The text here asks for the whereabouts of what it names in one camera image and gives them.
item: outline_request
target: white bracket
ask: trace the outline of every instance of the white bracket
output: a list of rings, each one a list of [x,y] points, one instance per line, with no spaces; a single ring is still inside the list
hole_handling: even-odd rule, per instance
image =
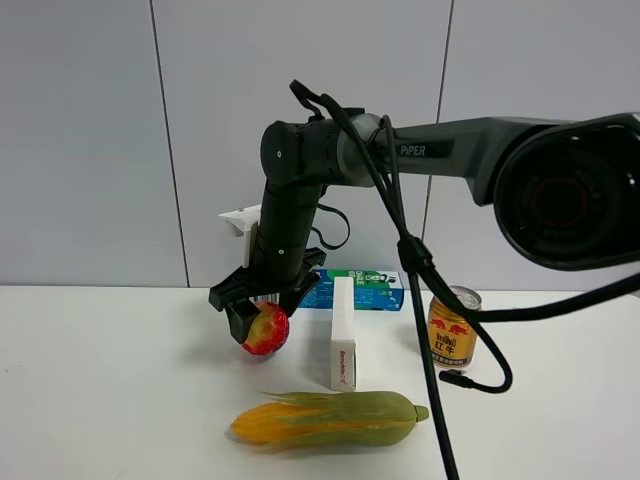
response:
[[[258,223],[260,223],[260,207],[261,205],[254,205],[218,215],[226,221],[234,237],[244,237],[244,258],[242,260],[244,268],[248,268],[251,263],[251,253],[258,233]]]

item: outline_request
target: black plug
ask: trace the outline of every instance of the black plug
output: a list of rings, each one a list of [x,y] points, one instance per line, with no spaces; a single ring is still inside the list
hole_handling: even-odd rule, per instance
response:
[[[460,370],[443,370],[438,375],[440,380],[451,385],[456,385],[462,388],[475,388],[475,383],[469,377],[465,377]]]

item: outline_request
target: energy drink can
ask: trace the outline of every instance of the energy drink can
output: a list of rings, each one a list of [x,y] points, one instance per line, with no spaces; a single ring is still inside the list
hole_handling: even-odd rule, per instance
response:
[[[465,307],[480,310],[482,299],[477,292],[453,285],[450,288]],[[463,368],[471,363],[476,348],[476,332],[464,318],[445,307],[435,296],[429,305],[427,328],[434,363],[449,368]]]

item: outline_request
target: corn husk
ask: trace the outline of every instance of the corn husk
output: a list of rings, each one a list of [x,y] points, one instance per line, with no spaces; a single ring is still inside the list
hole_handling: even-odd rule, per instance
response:
[[[268,394],[275,402],[240,415],[231,430],[273,450],[337,444],[393,445],[429,417],[394,392]]]

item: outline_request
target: table surface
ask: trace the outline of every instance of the table surface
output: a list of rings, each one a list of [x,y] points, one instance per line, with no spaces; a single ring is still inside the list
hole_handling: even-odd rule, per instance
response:
[[[485,308],[556,292],[482,292]],[[426,292],[425,300],[431,295]],[[515,373],[505,395],[441,384],[461,478],[635,478],[640,299],[490,325]],[[266,455],[229,424],[261,391],[324,391],[330,312],[299,310],[272,358],[233,342],[204,289],[0,287],[0,478],[441,479],[433,422],[398,445]],[[356,315],[358,389],[428,404],[410,302]],[[484,345],[467,369],[500,381]]]

